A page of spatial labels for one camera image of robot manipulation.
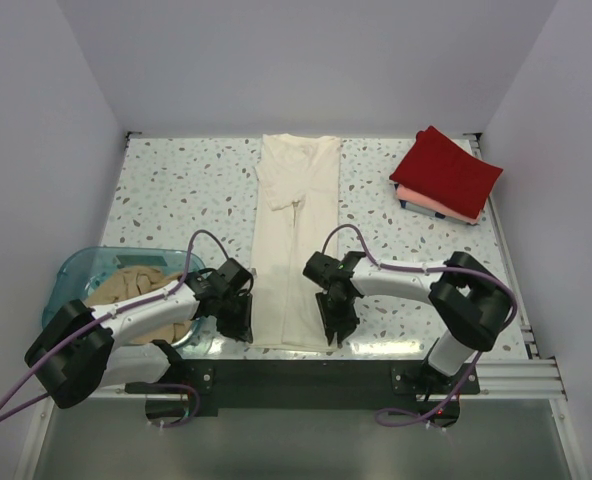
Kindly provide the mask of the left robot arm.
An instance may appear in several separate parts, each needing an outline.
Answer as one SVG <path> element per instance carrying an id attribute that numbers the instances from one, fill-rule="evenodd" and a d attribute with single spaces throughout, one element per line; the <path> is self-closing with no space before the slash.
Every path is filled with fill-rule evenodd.
<path id="1" fill-rule="evenodd" d="M 25 362 L 61 409 L 117 384 L 151 383 L 172 392 L 183 380 L 179 353 L 163 339 L 145 345 L 135 339 L 213 317 L 223 336 L 249 342 L 254 280 L 254 271 L 230 258 L 217 269 L 190 272 L 130 301 L 95 307 L 69 301 L 30 346 Z"/>

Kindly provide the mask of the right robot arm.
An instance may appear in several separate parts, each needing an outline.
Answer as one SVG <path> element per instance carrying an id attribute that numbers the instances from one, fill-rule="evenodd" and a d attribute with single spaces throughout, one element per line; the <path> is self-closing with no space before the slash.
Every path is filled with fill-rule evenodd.
<path id="1" fill-rule="evenodd" d="M 358 298 L 387 296 L 433 306 L 446 332 L 425 356 L 419 376 L 435 393 L 456 382 L 472 355 L 491 351 L 516 313 L 513 292 L 460 251 L 439 264 L 387 265 L 359 251 L 341 260 L 316 252 L 303 275 L 321 288 L 315 298 L 329 344 L 340 345 L 358 327 Z"/>

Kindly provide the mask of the cream white t-shirt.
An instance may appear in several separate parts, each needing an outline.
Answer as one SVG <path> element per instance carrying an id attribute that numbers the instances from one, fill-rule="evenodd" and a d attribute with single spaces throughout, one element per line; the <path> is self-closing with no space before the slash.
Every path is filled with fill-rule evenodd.
<path id="1" fill-rule="evenodd" d="M 258 199 L 251 250 L 256 271 L 251 328 L 256 348 L 328 352 L 303 269 L 338 225 L 341 140 L 266 135 L 255 167 Z"/>

